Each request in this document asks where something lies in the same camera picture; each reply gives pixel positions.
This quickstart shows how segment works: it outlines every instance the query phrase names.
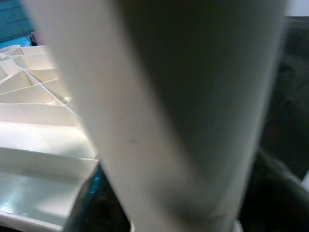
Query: cylindrical pole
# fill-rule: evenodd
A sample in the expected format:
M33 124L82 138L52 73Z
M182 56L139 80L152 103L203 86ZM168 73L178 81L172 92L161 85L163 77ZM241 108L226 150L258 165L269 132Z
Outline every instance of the cylindrical pole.
M24 2L136 231L229 231L285 1Z

